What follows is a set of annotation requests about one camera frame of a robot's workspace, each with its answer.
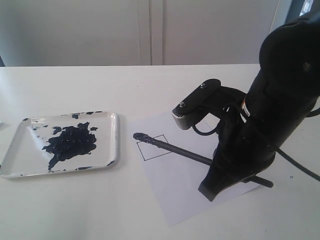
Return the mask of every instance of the white paper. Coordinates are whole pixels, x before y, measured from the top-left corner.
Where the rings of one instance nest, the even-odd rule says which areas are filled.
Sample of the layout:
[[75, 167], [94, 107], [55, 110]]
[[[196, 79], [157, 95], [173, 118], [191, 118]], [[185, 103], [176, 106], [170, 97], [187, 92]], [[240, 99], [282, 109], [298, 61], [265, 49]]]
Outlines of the white paper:
[[[204, 121], [197, 127], [204, 132], [211, 130]], [[210, 202], [198, 191], [200, 183], [208, 173], [208, 165], [133, 139], [134, 133], [145, 133], [153, 138], [157, 137], [158, 140], [167, 141], [172, 145], [212, 158], [218, 145], [218, 136], [216, 134], [200, 136], [192, 129], [181, 130], [170, 112], [132, 122], [128, 126], [128, 131], [130, 141], [139, 155], [169, 226], [187, 220], [258, 186], [253, 182], [238, 183], [221, 192], [213, 202]]]

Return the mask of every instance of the cabinet door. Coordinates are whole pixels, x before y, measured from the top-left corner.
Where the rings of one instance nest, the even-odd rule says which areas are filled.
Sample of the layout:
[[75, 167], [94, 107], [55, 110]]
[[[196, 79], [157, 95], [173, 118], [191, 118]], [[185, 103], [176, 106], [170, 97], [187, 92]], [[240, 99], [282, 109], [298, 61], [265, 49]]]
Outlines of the cabinet door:
[[279, 3], [282, 12], [276, 19], [284, 23], [279, 15], [286, 16], [290, 1], [284, 2], [285, 6], [280, 0], [163, 0], [163, 64], [258, 63]]
[[149, 0], [0, 0], [6, 66], [150, 65]]

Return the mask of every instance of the white tray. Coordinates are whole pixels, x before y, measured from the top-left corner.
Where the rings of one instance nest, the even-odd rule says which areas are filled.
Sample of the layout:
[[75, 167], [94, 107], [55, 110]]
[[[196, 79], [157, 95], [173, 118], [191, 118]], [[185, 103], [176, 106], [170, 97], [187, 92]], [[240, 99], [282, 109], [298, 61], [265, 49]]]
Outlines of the white tray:
[[[76, 155], [58, 161], [51, 169], [50, 160], [55, 156], [45, 146], [52, 137], [59, 137], [65, 131], [53, 135], [53, 127], [77, 127], [89, 123], [88, 130], [94, 134], [96, 148], [84, 155]], [[49, 117], [24, 119], [16, 130], [10, 147], [0, 168], [3, 178], [17, 178], [32, 175], [56, 174], [105, 168], [118, 157], [118, 117], [113, 112], [81, 112]]]

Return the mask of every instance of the black machine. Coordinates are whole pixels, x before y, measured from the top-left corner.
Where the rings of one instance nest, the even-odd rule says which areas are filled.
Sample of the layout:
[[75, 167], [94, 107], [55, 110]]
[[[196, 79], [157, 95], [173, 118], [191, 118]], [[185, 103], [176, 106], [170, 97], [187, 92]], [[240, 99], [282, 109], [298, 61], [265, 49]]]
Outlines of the black machine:
[[[192, 127], [204, 136], [218, 134], [219, 144], [198, 188], [210, 201], [239, 182], [272, 187], [271, 181], [256, 175], [273, 163], [277, 152], [320, 181], [280, 150], [304, 118], [320, 114], [320, 109], [312, 111], [320, 95], [320, 12], [307, 13], [274, 30], [261, 46], [259, 63], [260, 71], [247, 94], [209, 79], [172, 111], [181, 129]], [[220, 121], [214, 130], [200, 132], [196, 124], [207, 114]], [[148, 136], [144, 142], [170, 148]], [[201, 162], [201, 156], [179, 149], [175, 152]], [[202, 162], [208, 164], [208, 158]]]

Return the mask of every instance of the white table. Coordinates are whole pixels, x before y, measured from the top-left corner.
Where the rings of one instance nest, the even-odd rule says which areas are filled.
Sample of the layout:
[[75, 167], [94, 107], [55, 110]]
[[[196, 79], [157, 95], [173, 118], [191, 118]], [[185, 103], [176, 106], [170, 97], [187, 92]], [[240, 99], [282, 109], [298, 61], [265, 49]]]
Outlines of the white table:
[[[280, 156], [260, 174], [273, 188], [168, 227], [129, 142], [129, 121], [170, 111], [209, 78], [248, 91], [258, 70], [250, 64], [0, 68], [0, 160], [26, 117], [110, 110], [121, 121], [120, 160], [109, 169], [0, 179], [0, 239], [318, 240], [320, 183]], [[317, 173], [319, 123], [320, 117], [305, 119], [282, 147]]]

